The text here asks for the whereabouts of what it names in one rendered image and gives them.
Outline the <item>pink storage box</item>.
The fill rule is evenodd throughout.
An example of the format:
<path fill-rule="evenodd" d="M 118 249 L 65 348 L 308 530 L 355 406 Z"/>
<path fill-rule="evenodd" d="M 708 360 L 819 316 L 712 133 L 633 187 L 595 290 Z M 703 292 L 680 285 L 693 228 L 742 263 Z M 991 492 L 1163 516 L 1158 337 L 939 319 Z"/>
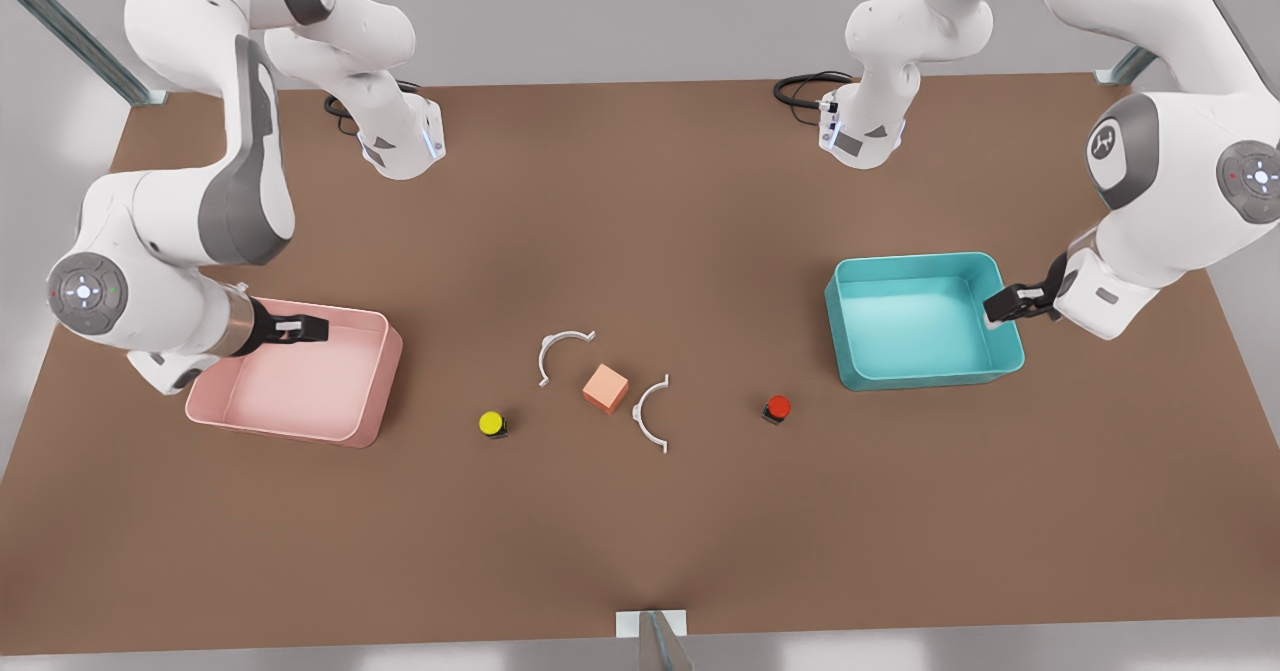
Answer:
<path fill-rule="evenodd" d="M 223 359 L 191 385 L 193 423 L 265 437 L 364 448 L 381 428 L 403 341 L 375 311 L 265 298 L 274 315 L 329 321 L 319 343 L 265 344 Z"/>

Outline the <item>blue storage box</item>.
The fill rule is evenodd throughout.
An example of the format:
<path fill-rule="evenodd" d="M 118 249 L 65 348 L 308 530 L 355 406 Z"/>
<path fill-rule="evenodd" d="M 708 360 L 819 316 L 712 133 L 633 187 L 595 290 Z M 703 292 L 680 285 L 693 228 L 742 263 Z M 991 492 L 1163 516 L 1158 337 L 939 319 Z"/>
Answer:
<path fill-rule="evenodd" d="M 959 387 L 1018 371 L 1018 329 L 986 324 L 983 303 L 1002 288 L 993 257 L 975 251 L 840 261 L 824 298 L 842 385 Z"/>

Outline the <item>orange cube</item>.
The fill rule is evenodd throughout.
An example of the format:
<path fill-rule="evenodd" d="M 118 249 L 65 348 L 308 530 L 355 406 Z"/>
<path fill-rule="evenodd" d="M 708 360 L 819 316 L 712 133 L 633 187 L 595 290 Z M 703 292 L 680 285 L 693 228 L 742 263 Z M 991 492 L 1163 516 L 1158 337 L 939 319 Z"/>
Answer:
<path fill-rule="evenodd" d="M 582 388 L 588 403 L 613 414 L 628 393 L 630 382 L 612 368 L 600 364 Z"/>

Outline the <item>silver frame post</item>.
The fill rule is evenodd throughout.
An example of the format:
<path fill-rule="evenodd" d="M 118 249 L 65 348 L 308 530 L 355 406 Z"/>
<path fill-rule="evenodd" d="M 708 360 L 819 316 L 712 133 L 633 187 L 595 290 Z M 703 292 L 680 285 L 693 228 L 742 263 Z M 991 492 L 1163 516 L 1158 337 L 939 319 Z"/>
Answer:
<path fill-rule="evenodd" d="M 1189 93 L 1270 93 L 1217 0 L 1102 0 L 1102 33 L 1162 59 Z"/>
<path fill-rule="evenodd" d="M 161 106 L 168 92 L 148 88 L 58 0 L 15 0 L 132 108 Z"/>
<path fill-rule="evenodd" d="M 631 610 L 614 613 L 614 636 L 637 642 L 637 671 L 694 671 L 684 649 L 686 610 Z"/>

